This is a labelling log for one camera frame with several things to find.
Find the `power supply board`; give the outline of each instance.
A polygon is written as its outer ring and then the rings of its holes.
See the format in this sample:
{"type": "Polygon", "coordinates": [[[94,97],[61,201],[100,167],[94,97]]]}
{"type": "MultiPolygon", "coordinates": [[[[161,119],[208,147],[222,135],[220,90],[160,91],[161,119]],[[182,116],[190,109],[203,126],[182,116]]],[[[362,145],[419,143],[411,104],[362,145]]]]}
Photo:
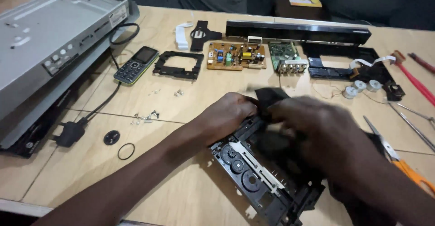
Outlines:
{"type": "Polygon", "coordinates": [[[279,73],[301,73],[308,67],[308,61],[301,60],[293,42],[269,42],[274,70],[279,73]]]}
{"type": "Polygon", "coordinates": [[[241,71],[244,67],[266,69],[264,46],[260,44],[210,43],[207,69],[241,71]]]}

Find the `circuit board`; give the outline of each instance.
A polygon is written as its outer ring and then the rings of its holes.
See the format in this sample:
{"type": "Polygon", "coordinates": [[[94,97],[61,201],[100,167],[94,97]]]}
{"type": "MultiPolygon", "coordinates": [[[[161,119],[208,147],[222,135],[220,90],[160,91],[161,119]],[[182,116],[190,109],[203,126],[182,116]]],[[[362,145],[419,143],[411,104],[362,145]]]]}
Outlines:
{"type": "Polygon", "coordinates": [[[278,71],[281,60],[301,59],[293,42],[269,42],[268,45],[275,71],[278,71]]]}
{"type": "Polygon", "coordinates": [[[244,67],[267,68],[264,46],[247,43],[210,43],[207,69],[241,71],[244,67]]]}

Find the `person's hands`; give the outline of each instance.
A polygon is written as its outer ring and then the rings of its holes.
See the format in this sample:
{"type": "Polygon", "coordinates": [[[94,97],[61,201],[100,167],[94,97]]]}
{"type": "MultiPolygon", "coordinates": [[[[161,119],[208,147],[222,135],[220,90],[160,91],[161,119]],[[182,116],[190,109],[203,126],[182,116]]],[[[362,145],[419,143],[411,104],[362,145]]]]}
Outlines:
{"type": "Polygon", "coordinates": [[[249,100],[250,97],[238,93],[227,93],[188,125],[201,132],[205,145],[211,145],[234,132],[245,118],[257,113],[257,107],[249,100]]]}
{"type": "Polygon", "coordinates": [[[303,158],[335,181],[349,178],[358,166],[382,158],[346,109],[298,97],[279,101],[268,111],[285,128],[307,135],[301,146],[303,158]]]}

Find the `mobile phone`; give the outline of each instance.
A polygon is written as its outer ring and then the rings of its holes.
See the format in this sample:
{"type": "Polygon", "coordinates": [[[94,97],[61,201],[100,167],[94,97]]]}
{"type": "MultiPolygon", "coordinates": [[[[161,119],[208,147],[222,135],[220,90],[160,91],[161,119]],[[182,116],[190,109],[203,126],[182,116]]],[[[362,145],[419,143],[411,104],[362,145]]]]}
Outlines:
{"type": "Polygon", "coordinates": [[[143,46],[113,77],[120,82],[134,84],[158,56],[159,51],[143,46]]]}

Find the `orange scissors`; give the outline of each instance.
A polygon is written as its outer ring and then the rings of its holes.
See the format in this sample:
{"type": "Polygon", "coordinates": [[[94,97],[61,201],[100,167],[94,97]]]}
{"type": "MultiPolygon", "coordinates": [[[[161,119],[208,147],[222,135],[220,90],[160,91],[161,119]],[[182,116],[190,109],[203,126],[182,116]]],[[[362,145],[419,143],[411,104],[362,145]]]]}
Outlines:
{"type": "Polygon", "coordinates": [[[375,126],[367,119],[366,116],[364,116],[365,121],[372,129],[373,133],[378,135],[381,139],[382,145],[384,146],[385,150],[387,151],[391,162],[396,165],[403,173],[408,176],[412,181],[414,181],[416,184],[418,184],[422,189],[425,190],[426,185],[431,191],[432,196],[435,195],[435,186],[429,182],[426,178],[421,176],[420,174],[416,173],[416,171],[412,170],[412,168],[402,159],[400,159],[400,156],[394,151],[394,149],[391,147],[391,145],[384,139],[384,137],[376,130],[375,126]]]}

